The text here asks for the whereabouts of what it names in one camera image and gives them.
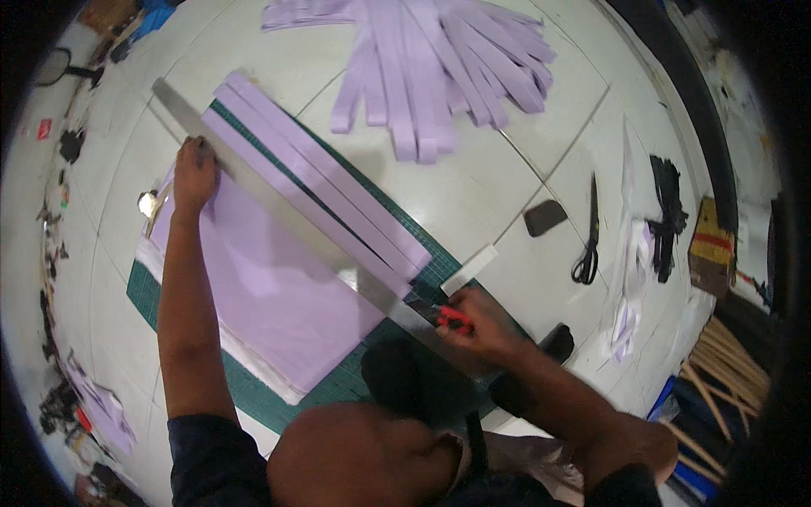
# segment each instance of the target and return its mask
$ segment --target metal ruler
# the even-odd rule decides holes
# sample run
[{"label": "metal ruler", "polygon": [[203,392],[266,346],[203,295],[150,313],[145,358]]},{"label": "metal ruler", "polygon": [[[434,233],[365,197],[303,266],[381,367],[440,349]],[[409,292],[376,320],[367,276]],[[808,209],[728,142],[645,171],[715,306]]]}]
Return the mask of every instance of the metal ruler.
[{"label": "metal ruler", "polygon": [[156,79],[152,91],[188,135],[192,137],[201,135],[212,145],[217,152],[222,171],[271,214],[273,220],[279,221],[299,241],[307,245],[313,255],[327,265],[346,285],[449,363],[468,373],[480,369],[478,361],[467,357],[466,354],[460,354],[443,343],[437,336],[433,324],[403,303],[387,286],[312,225],[219,135],[208,128],[197,111],[165,80]]}]

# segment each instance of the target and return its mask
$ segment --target cutting mat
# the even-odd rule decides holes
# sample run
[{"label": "cutting mat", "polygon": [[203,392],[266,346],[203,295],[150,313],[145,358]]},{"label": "cutting mat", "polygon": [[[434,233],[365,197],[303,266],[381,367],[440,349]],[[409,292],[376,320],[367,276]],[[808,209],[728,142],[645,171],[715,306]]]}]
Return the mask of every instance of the cutting mat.
[{"label": "cutting mat", "polygon": [[[344,227],[343,221],[316,197],[304,183],[282,164],[263,144],[256,139],[219,101],[210,105],[249,143],[271,161],[284,175],[304,190],[324,210],[333,215]],[[346,169],[384,208],[388,210],[431,253],[431,262],[413,280],[414,289],[405,301],[421,298],[431,303],[441,303],[440,284],[459,270],[461,264],[437,243],[408,213],[383,193],[374,183],[349,163],[340,153],[326,144],[306,126],[293,118],[307,133]],[[135,304],[144,319],[157,330],[157,305],[161,298],[161,285],[137,260],[133,262],[127,283],[127,296]],[[369,345],[375,342],[403,339],[411,342],[420,362],[423,392],[431,413],[431,425],[438,428],[461,427],[464,414],[479,409],[483,417],[494,406],[487,396],[487,386],[474,383],[455,370],[436,354],[413,339],[390,319],[381,322],[329,375],[327,375],[296,406],[290,406],[242,364],[223,352],[225,376],[234,404],[267,428],[281,433],[285,426],[302,410],[332,402],[370,401],[371,396],[360,375],[360,359]]]}]

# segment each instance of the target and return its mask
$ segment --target red box cutter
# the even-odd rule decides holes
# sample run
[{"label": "red box cutter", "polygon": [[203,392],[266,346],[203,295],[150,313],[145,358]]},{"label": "red box cutter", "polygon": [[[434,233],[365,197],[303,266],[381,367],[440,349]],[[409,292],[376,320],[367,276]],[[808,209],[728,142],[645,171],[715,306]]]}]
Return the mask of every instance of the red box cutter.
[{"label": "red box cutter", "polygon": [[473,322],[456,308],[439,304],[429,306],[419,300],[412,301],[408,305],[435,327],[446,326],[452,331],[465,335],[473,332]]}]

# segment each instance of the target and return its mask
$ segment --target hand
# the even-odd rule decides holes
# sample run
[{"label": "hand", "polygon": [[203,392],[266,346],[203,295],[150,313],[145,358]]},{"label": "hand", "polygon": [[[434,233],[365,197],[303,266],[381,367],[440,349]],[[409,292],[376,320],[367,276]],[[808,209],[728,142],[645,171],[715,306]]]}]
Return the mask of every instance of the hand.
[{"label": "hand", "polygon": [[509,323],[504,309],[483,290],[467,287],[451,296],[448,303],[470,318],[473,332],[461,335],[447,327],[439,327],[436,331],[445,341],[496,366],[506,366],[519,354],[524,340]]},{"label": "hand", "polygon": [[217,186],[214,148],[203,136],[187,137],[174,165],[175,212],[198,217]]}]

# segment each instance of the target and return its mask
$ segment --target person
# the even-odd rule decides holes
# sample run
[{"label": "person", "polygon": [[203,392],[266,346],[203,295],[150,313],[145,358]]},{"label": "person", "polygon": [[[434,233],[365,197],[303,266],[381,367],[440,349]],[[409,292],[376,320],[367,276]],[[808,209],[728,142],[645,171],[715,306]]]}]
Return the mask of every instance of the person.
[{"label": "person", "polygon": [[[213,150],[202,138],[187,139],[174,170],[157,321],[174,505],[558,505],[528,474],[469,474],[459,438],[435,435],[404,415],[408,410],[371,403],[303,411],[265,461],[240,428],[226,384],[200,244],[200,213],[217,177]],[[664,426],[615,410],[521,339],[482,291],[461,290],[449,303],[467,314],[474,331],[461,336],[440,328],[440,335],[521,384],[528,398],[522,416],[572,449],[586,505],[661,505],[656,485],[672,473],[677,455]]]}]

